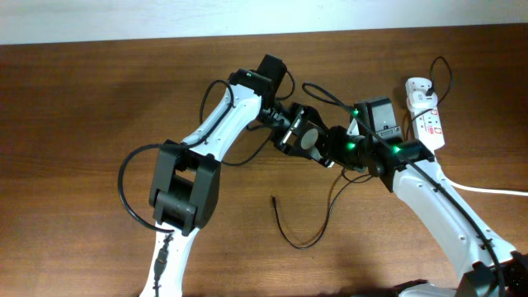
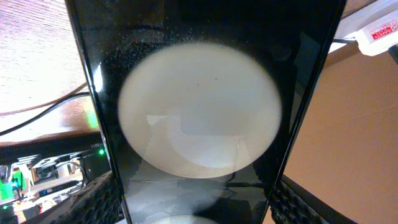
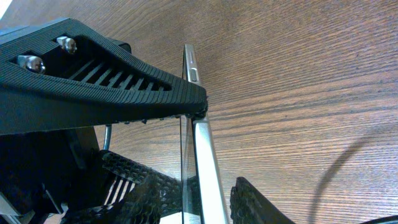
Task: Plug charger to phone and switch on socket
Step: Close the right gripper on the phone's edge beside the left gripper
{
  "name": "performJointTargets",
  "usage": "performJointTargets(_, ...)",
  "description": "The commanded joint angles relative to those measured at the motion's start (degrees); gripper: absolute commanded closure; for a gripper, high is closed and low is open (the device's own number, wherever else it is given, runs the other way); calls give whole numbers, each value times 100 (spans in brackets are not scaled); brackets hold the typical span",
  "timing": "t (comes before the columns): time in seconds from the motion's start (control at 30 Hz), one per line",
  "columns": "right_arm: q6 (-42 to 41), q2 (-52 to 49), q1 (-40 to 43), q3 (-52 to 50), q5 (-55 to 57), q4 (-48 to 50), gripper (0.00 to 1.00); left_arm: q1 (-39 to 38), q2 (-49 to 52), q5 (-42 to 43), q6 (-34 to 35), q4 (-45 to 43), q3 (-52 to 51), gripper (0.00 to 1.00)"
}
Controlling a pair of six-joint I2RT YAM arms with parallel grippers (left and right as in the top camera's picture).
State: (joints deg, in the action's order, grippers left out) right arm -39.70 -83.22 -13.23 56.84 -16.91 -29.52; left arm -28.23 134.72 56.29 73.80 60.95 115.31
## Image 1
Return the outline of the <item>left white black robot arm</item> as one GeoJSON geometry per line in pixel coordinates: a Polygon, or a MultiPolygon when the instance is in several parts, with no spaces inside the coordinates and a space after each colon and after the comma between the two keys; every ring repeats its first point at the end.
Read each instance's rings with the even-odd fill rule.
{"type": "Polygon", "coordinates": [[[238,135],[254,120],[271,129],[282,153],[301,123],[301,106],[284,108],[276,93],[288,70],[266,55],[255,70],[239,69],[224,81],[223,99],[200,127],[179,144],[158,151],[149,203],[154,208],[156,243],[143,296],[180,296],[186,263],[198,232],[215,211],[222,161],[238,135]]]}

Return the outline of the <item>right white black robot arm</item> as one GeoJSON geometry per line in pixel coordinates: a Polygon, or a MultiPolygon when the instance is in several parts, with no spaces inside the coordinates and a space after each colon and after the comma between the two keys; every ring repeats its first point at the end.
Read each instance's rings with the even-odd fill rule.
{"type": "Polygon", "coordinates": [[[389,296],[525,296],[527,257],[497,235],[471,209],[446,177],[432,151],[418,140],[403,140],[387,97],[346,107],[349,126],[327,127],[311,106],[293,103],[283,119],[296,141],[289,154],[325,167],[368,172],[423,222],[455,268],[458,286],[446,289],[412,280],[389,296]]]}

